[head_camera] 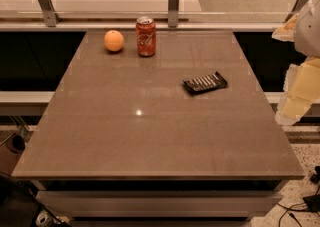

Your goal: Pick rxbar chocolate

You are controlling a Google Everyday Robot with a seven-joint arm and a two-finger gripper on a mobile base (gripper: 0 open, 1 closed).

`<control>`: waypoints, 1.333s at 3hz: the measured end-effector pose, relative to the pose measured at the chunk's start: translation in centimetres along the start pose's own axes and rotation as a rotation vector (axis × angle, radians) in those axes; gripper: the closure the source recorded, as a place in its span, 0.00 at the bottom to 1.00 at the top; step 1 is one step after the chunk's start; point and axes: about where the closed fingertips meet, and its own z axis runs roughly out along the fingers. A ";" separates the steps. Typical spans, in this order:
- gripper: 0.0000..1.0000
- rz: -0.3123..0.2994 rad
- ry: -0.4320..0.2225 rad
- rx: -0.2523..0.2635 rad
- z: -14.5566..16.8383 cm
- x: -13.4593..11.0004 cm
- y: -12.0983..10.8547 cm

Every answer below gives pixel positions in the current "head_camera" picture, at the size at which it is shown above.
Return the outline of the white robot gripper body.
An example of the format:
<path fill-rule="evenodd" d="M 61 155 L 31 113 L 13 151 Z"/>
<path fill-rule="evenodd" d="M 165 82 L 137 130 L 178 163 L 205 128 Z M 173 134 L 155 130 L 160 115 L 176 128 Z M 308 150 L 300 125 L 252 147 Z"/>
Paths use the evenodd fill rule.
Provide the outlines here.
<path fill-rule="evenodd" d="M 294 44 L 298 52 L 308 57 L 320 57 L 320 0 L 309 0 L 301 9 Z"/>

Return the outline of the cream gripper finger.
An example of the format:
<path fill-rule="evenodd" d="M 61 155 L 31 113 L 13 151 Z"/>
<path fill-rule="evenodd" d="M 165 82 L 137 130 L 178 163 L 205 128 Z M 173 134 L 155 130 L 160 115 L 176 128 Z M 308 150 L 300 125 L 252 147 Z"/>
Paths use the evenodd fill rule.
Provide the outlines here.
<path fill-rule="evenodd" d="M 283 42 L 293 42 L 298 16 L 299 14 L 293 15 L 284 25 L 277 28 L 272 33 L 272 38 Z"/>
<path fill-rule="evenodd" d="M 279 125 L 291 126 L 320 98 L 320 59 L 307 57 L 301 65 L 291 64 L 283 90 L 275 120 Z"/>

